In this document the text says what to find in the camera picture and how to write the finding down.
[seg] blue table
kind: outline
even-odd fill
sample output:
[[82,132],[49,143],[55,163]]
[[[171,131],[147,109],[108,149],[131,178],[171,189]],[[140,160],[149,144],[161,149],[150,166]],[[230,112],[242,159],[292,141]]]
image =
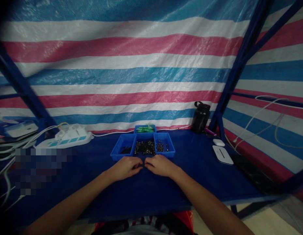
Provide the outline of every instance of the blue table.
[[[169,133],[176,150],[172,161],[226,205],[276,199],[260,193],[235,166],[220,163],[212,149],[213,137],[194,134],[190,130]],[[11,223],[15,227],[30,224],[111,167],[114,162],[110,152],[119,136],[95,137],[87,145],[76,147],[77,156],[72,157],[72,162],[62,164],[61,173],[58,172],[53,182],[37,189],[35,196],[26,196],[8,211]],[[226,146],[226,149],[235,154],[230,147]],[[7,205],[19,195],[19,190],[13,190]],[[139,174],[109,186],[79,219],[94,223],[190,208],[190,202],[171,179],[154,175],[144,168]]]

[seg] white mouse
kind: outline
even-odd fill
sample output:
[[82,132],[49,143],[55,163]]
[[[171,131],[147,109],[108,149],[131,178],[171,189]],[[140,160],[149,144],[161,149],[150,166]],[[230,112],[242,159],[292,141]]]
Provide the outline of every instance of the white mouse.
[[225,146],[225,143],[222,141],[222,140],[219,140],[219,139],[213,139],[213,142],[216,146],[221,146],[221,147],[224,147]]

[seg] power strip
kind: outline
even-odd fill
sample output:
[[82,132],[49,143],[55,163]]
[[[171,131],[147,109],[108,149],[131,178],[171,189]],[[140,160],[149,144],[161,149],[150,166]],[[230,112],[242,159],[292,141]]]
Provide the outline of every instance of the power strip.
[[36,149],[65,149],[90,142],[94,137],[79,124],[61,126],[55,138],[47,139],[37,145]]

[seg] fabric wall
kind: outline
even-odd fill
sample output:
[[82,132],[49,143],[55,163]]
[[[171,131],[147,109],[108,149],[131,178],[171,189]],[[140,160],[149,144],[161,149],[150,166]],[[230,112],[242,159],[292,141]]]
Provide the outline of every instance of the fabric wall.
[[[281,17],[294,1],[276,1],[260,34]],[[270,95],[303,102],[303,8],[296,13],[247,63],[235,89],[251,95]],[[252,116],[268,103],[232,96],[223,116],[230,140],[239,135]],[[273,123],[286,112],[277,131],[282,144],[303,147],[303,109],[272,104],[261,111],[241,137],[248,138]],[[238,151],[248,156],[265,173],[283,182],[303,169],[303,149],[286,147],[275,139],[277,122],[242,142]]]
[[[256,3],[18,1],[0,40],[57,123],[177,128],[198,100],[212,117]],[[0,101],[0,115],[33,117],[19,98]]]

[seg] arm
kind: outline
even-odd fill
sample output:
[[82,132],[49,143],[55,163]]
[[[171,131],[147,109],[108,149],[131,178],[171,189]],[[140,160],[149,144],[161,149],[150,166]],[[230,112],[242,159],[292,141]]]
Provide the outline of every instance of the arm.
[[146,158],[145,167],[175,181],[213,234],[253,234],[222,202],[166,157]]
[[105,188],[115,181],[137,174],[142,169],[138,167],[139,164],[143,164],[140,158],[123,157],[110,169],[34,221],[22,235],[63,234]]

